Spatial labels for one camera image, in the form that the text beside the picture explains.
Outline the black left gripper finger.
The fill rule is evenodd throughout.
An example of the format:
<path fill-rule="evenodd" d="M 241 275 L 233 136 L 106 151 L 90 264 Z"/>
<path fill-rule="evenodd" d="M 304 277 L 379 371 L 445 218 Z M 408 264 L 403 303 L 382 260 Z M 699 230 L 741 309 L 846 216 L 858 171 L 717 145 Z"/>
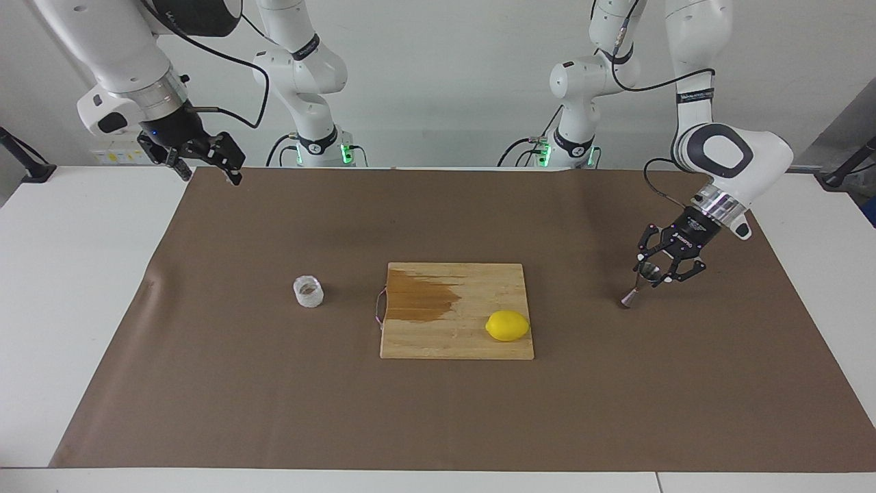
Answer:
<path fill-rule="evenodd" d="M 669 269 L 657 266 L 654 262 L 650 261 L 650 258 L 657 255 L 657 253 L 665 253 L 669 243 L 670 233 L 666 233 L 665 228 L 657 227 L 654 224 L 645 227 L 637 244 L 639 252 L 635 274 L 639 277 L 668 277 Z"/>
<path fill-rule="evenodd" d="M 689 258 L 659 255 L 655 256 L 654 259 L 661 261 L 660 274 L 654 281 L 654 288 L 669 283 L 683 283 L 706 269 L 705 262 L 698 255 Z"/>

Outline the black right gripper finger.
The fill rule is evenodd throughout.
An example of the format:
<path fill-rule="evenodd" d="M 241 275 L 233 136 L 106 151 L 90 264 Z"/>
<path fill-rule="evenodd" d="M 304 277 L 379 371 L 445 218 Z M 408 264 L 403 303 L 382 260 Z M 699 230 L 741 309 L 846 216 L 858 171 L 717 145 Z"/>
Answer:
<path fill-rule="evenodd" d="M 231 185 L 241 184 L 243 175 L 240 171 L 245 162 L 245 154 L 231 134 L 219 132 L 216 136 L 208 137 L 206 145 L 201 159 L 208 165 L 219 168 Z"/>
<path fill-rule="evenodd" d="M 182 181 L 189 182 L 193 177 L 193 171 L 188 163 L 179 156 L 179 150 L 174 147 L 166 147 L 164 150 L 163 165 L 172 169 Z"/>

